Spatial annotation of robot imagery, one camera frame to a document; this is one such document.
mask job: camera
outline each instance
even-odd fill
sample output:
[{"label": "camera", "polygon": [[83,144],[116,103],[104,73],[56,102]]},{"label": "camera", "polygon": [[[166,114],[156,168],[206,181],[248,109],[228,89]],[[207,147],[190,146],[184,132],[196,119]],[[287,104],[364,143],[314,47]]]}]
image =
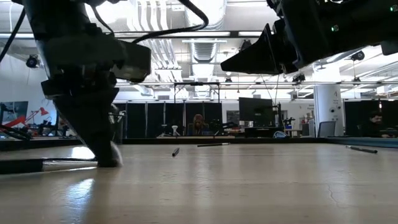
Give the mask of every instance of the camera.
[{"label": "camera", "polygon": [[299,73],[298,75],[294,76],[292,79],[293,82],[304,82],[305,75],[303,73]]},{"label": "camera", "polygon": [[26,66],[29,68],[38,68],[40,65],[40,60],[38,55],[30,55],[26,61]]},{"label": "camera", "polygon": [[[395,0],[267,0],[280,17],[259,40],[221,63],[228,72],[292,73],[323,58],[366,45],[398,52]],[[364,57],[356,55],[357,60]]]},{"label": "camera", "polygon": [[365,58],[365,53],[361,50],[353,54],[349,59],[351,59],[352,61],[356,60],[362,61],[364,58]]}]

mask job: computer monitor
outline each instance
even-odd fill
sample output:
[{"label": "computer monitor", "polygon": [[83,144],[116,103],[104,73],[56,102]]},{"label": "computer monitor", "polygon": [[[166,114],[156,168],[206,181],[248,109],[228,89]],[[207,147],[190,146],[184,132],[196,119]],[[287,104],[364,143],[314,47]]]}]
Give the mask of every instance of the computer monitor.
[{"label": "computer monitor", "polygon": [[253,121],[254,126],[275,126],[272,100],[239,97],[239,119]]}]

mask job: security camera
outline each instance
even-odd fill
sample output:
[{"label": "security camera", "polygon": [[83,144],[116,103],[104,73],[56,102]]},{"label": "security camera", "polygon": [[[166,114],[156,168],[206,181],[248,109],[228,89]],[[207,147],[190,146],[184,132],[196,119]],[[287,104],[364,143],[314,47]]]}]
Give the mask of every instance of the security camera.
[{"label": "security camera", "polygon": [[26,66],[29,68],[38,68],[40,65],[40,60],[38,55],[30,55],[26,61]]},{"label": "security camera", "polygon": [[365,58],[365,53],[361,50],[361,51],[359,51],[359,52],[356,52],[355,54],[353,54],[351,57],[350,57],[350,59],[352,60],[352,61],[356,61],[356,60],[359,60],[359,61],[361,61],[361,60],[363,60]]},{"label": "security camera", "polygon": [[293,77],[293,82],[303,82],[305,81],[305,75],[304,73],[299,73],[298,75]]}]

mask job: wall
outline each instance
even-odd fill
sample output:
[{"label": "wall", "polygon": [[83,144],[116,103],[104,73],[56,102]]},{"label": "wall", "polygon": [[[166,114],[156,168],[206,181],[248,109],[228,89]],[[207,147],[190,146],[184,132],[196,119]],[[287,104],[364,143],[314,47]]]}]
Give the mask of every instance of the wall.
[{"label": "wall", "polygon": [[223,123],[226,123],[226,112],[239,110],[239,102],[223,102]]},{"label": "wall", "polygon": [[295,121],[292,121],[293,129],[300,129],[301,118],[304,117],[307,113],[315,112],[314,102],[313,101],[286,101],[281,102],[282,111],[287,111],[287,117],[294,118]]},{"label": "wall", "polygon": [[49,112],[45,116],[37,114],[34,117],[36,124],[49,117],[54,123],[57,112],[53,103],[45,99],[40,85],[46,79],[44,70],[30,69],[25,62],[6,55],[0,64],[0,102],[28,101],[27,116],[40,107]]}]

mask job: man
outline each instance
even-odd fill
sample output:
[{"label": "man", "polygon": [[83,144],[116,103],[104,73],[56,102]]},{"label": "man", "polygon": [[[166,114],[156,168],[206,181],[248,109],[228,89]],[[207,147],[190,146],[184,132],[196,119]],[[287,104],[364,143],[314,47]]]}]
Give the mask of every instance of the man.
[{"label": "man", "polygon": [[381,130],[385,130],[386,127],[382,123],[382,114],[380,112],[372,112],[369,115],[369,120],[366,121],[361,128],[362,137],[371,138],[392,138],[388,134],[382,134]]}]

